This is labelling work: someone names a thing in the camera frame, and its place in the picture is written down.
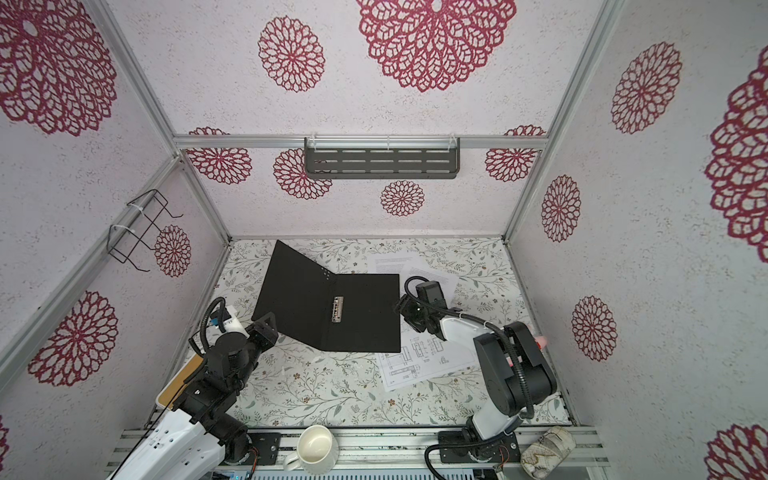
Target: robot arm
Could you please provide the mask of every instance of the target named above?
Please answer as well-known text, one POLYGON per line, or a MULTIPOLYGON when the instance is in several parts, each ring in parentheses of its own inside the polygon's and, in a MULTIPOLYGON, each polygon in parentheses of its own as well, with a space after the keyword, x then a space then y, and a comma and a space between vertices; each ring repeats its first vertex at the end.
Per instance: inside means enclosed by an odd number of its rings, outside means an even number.
POLYGON ((275 318, 268 313, 243 328, 222 306, 211 319, 225 333, 204 353, 202 363, 182 386, 171 392, 171 411, 137 444, 111 475, 112 480, 198 480, 223 460, 236 461, 247 455, 247 427, 227 410, 245 387, 261 353, 277 341, 275 318))
POLYGON ((417 332, 427 331, 478 354, 489 399, 469 418, 465 437, 470 441, 490 439, 518 422, 523 408, 531 418, 532 405, 553 394, 557 382, 528 327, 514 322, 499 329, 457 309, 449 310, 438 282, 411 277, 406 281, 406 292, 413 280, 423 280, 415 288, 416 296, 406 293, 397 306, 406 322, 417 332), (512 354, 505 344, 514 350, 512 354))

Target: cable tie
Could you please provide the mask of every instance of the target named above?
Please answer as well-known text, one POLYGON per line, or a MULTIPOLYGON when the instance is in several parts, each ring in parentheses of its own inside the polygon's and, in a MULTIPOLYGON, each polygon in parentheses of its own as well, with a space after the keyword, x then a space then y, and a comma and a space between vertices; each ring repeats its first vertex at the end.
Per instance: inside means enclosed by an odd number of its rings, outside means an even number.
POLYGON ((129 232, 131 232, 133 234, 136 234, 136 230, 134 230, 132 228, 128 228, 125 225, 112 225, 112 228, 122 228, 122 229, 128 230, 129 232))

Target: white mug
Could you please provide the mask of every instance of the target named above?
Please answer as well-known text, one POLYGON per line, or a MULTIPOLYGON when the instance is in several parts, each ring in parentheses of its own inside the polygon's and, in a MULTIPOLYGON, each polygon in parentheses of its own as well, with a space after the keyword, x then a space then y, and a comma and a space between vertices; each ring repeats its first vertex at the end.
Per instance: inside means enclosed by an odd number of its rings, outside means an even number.
POLYGON ((339 443, 330 430, 322 425, 312 425, 299 437, 296 451, 283 460, 283 470, 304 467, 310 475, 323 475, 339 459, 339 443))

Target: floral tablecloth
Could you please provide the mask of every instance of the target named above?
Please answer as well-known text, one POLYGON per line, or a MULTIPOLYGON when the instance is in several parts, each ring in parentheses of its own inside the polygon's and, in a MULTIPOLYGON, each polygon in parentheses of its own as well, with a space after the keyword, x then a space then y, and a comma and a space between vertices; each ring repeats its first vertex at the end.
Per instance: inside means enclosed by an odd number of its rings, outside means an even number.
MULTIPOLYGON (((498 238, 285 240, 336 273, 366 273, 371 253, 419 252, 433 268, 459 276, 454 305, 497 325, 519 320, 535 333, 509 259, 498 238)), ((214 296, 249 320, 275 240, 233 245, 214 296)), ((260 364, 230 414, 248 426, 458 425, 487 399, 478 367, 385 392, 373 353, 323 352, 287 336, 260 364)), ((570 425, 556 393, 536 410, 534 425, 570 425)))

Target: red flower pattern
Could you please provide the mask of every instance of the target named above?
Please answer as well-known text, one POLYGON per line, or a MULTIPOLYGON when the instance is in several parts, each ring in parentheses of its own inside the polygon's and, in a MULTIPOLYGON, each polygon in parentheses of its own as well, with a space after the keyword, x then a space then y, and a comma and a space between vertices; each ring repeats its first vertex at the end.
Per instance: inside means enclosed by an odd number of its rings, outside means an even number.
POLYGON ((674 44, 662 41, 639 54, 616 85, 611 108, 616 128, 633 134, 653 124, 672 101, 682 67, 674 44))
POLYGON ((710 205, 728 219, 728 235, 757 247, 768 263, 768 46, 757 69, 730 93, 723 123, 710 140, 710 205))
POLYGON ((586 296, 576 304, 571 330, 578 348, 598 362, 607 360, 616 348, 616 322, 608 305, 594 296, 586 296))
MULTIPOLYGON (((190 135, 228 135, 218 128, 202 127, 190 135)), ((238 184, 250 175, 250 157, 245 148, 191 148, 187 156, 197 171, 220 184, 238 184)))
POLYGON ((398 180, 384 187, 382 207, 397 217, 407 217, 424 204, 424 190, 413 182, 398 180))
MULTIPOLYGON (((541 127, 520 125, 504 135, 541 136, 547 132, 541 127)), ((492 148, 485 154, 485 169, 491 177, 504 182, 520 180, 528 176, 538 152, 533 148, 492 148)))
POLYGON ((553 242, 561 242, 574 232, 581 215, 580 192, 573 178, 561 175, 552 181, 541 202, 541 224, 553 242))
POLYGON ((731 425, 718 431, 707 446, 707 480, 768 478, 768 432, 760 425, 731 425))
POLYGON ((85 292, 27 366, 40 383, 73 386, 109 358, 118 336, 118 318, 99 292, 85 292))
POLYGON ((2 424, 2 415, 0 415, 0 472, 2 472, 2 461, 5 460, 5 454, 11 447, 8 446, 8 429, 2 424))
POLYGON ((403 87, 466 81, 504 41, 514 0, 357 0, 360 33, 382 73, 403 87))
POLYGON ((296 198, 309 200, 322 197, 330 190, 331 180, 313 180, 304 170, 304 150, 299 148, 281 152, 273 165, 275 179, 280 188, 296 198))
POLYGON ((111 116, 117 72, 104 40, 75 0, 4 0, 0 103, 14 121, 78 136, 111 116))
POLYGON ((295 18, 275 18, 259 39, 261 65, 276 84, 288 91, 307 91, 325 71, 323 47, 310 27, 295 18))
POLYGON ((168 225, 154 242, 154 259, 168 276, 180 276, 187 271, 192 258, 190 239, 181 228, 168 225))

